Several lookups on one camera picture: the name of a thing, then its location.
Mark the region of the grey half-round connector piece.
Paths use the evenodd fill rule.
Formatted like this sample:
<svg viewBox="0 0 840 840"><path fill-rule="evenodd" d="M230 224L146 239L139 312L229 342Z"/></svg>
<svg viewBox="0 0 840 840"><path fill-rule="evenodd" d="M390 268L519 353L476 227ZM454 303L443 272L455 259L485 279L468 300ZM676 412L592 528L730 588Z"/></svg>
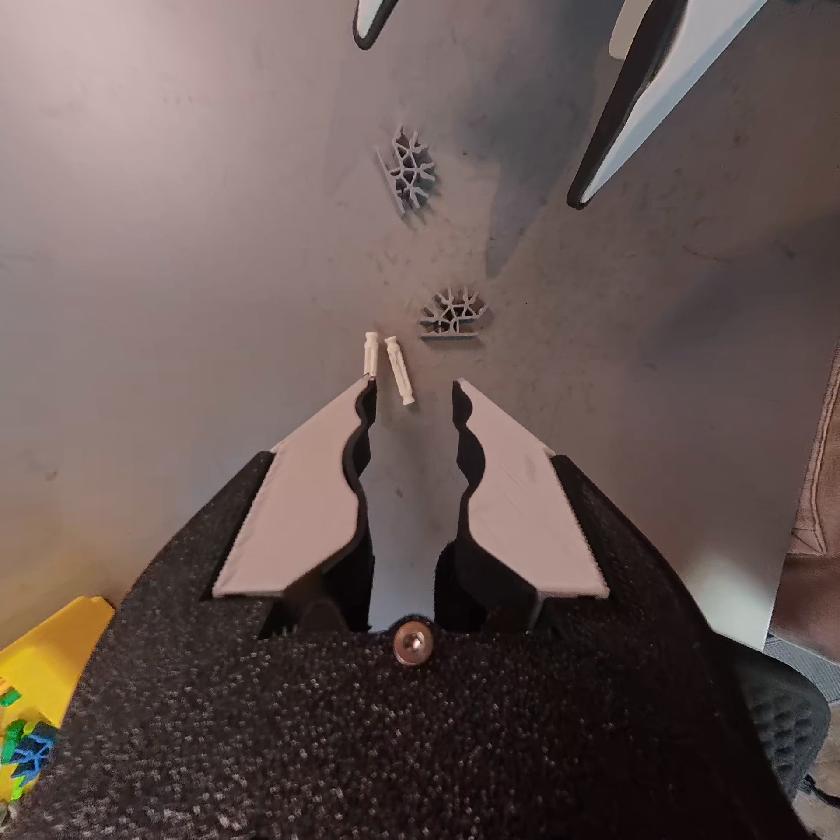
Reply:
<svg viewBox="0 0 840 840"><path fill-rule="evenodd" d="M488 311L477 290L467 286L441 290L422 308L419 337L425 342L475 340L476 325Z"/></svg>

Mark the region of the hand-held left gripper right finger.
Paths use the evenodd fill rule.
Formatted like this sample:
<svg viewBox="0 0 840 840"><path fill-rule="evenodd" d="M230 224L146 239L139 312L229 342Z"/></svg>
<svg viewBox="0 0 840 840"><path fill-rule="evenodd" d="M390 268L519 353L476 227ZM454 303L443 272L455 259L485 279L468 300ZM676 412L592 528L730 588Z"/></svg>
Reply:
<svg viewBox="0 0 840 840"><path fill-rule="evenodd" d="M607 580L559 475L556 453L483 392L452 392L467 481L454 540L434 574L434 620L449 632L527 632L547 603L604 601Z"/></svg>

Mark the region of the pile of colourful building pieces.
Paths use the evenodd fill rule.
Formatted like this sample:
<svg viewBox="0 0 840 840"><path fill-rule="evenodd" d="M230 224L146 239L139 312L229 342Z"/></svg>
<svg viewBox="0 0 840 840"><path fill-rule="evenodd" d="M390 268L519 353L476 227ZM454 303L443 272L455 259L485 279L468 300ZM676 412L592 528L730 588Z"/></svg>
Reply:
<svg viewBox="0 0 840 840"><path fill-rule="evenodd" d="M34 786L56 744L57 729L14 688L1 680L1 830L10 829L18 803Z"/></svg>

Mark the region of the black wrist rest pad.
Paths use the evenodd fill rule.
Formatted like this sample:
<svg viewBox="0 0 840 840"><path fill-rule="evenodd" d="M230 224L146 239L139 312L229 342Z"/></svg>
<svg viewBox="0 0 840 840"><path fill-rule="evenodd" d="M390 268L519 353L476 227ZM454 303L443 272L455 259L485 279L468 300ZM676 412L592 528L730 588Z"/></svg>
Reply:
<svg viewBox="0 0 840 840"><path fill-rule="evenodd" d="M773 775L792 801L823 748L830 707L823 693L790 665L726 637L720 642Z"/></svg>

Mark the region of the yellow plastic bin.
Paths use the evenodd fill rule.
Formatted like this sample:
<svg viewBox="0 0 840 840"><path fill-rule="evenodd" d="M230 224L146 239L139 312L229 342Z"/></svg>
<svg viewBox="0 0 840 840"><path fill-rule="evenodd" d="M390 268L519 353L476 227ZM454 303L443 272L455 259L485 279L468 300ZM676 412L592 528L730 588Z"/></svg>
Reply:
<svg viewBox="0 0 840 840"><path fill-rule="evenodd" d="M100 596L78 597L1 653L1 679L42 711L57 736L82 672L114 613Z"/></svg>

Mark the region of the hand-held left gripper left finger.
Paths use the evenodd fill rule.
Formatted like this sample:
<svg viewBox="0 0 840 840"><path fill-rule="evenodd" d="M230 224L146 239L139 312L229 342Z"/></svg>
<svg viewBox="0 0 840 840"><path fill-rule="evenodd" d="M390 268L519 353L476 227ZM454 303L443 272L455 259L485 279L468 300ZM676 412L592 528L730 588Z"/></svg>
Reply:
<svg viewBox="0 0 840 840"><path fill-rule="evenodd" d="M212 586L274 602L263 633L367 633L375 559L361 474L377 386L362 377L275 445Z"/></svg>

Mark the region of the person's brown clothing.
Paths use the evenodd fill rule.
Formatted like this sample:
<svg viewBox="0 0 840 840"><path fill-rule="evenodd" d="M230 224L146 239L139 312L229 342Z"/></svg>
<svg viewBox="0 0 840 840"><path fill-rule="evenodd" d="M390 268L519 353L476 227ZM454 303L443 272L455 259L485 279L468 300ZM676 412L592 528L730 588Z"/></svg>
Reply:
<svg viewBox="0 0 840 840"><path fill-rule="evenodd" d="M839 353L835 353L773 612L785 639L839 661Z"/></svg>

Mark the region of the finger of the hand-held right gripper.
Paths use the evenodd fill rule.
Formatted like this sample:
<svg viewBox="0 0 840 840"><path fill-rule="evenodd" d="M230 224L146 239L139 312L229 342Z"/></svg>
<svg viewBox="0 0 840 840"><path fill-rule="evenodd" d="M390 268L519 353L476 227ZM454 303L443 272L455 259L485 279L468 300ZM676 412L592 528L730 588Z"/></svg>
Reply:
<svg viewBox="0 0 840 840"><path fill-rule="evenodd" d="M585 207L709 69L764 1L625 2L609 53L622 67L567 204Z"/></svg>
<svg viewBox="0 0 840 840"><path fill-rule="evenodd" d="M360 49L368 50L373 46L397 3L396 0L356 2L352 35Z"/></svg>

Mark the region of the grey desk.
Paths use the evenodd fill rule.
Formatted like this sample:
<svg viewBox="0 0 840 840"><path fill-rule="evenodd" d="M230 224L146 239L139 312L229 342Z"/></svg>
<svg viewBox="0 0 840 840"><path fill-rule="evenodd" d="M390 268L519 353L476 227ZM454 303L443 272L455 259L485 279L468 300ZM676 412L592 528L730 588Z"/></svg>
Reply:
<svg viewBox="0 0 840 840"><path fill-rule="evenodd" d="M386 354L375 628L432 612L465 377L760 646L838 334L838 3L768 2L583 211L621 2L2 2L2 646L120 603ZM396 127L436 164L399 217ZM425 342L439 291L477 339Z"/></svg>

